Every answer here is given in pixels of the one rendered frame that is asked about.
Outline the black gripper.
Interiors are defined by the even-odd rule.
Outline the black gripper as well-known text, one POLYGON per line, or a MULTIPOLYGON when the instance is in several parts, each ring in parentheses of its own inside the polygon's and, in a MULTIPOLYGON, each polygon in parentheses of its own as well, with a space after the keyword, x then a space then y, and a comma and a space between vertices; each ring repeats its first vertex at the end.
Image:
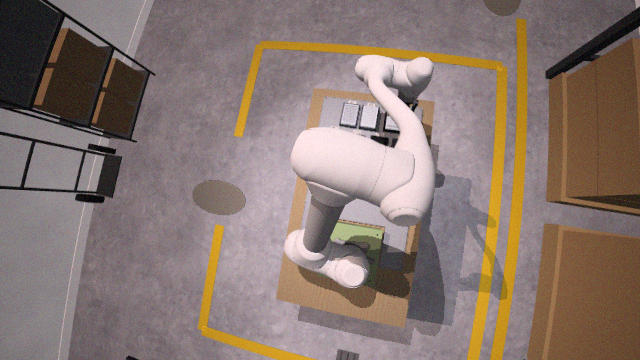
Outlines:
POLYGON ((406 103, 406 102, 404 102, 404 103, 405 103, 409 108, 410 108, 410 105, 411 105, 411 104, 413 104, 413 106, 412 106, 412 107, 413 107, 413 109, 411 109, 413 112, 415 111, 415 108, 418 106, 418 100, 416 100, 416 101, 414 101, 414 102, 411 102, 411 103, 406 103))

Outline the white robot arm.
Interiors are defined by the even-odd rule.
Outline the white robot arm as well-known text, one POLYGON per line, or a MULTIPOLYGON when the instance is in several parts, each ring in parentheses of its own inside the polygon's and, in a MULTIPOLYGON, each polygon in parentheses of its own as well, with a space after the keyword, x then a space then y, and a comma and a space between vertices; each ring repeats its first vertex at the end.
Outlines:
POLYGON ((331 243, 344 206, 356 198, 367 201, 403 227, 418 224, 427 213, 435 191, 433 156, 421 121, 404 102, 414 102, 427 88, 433 70, 426 57, 402 62, 365 55, 357 61, 357 78, 400 130, 394 148, 335 128, 310 128, 299 135, 291 165, 312 196, 305 228, 290 233, 284 245, 293 263, 342 287, 358 288, 375 259, 366 256, 367 242, 336 238, 331 243), (387 86, 399 90, 401 100, 387 86))

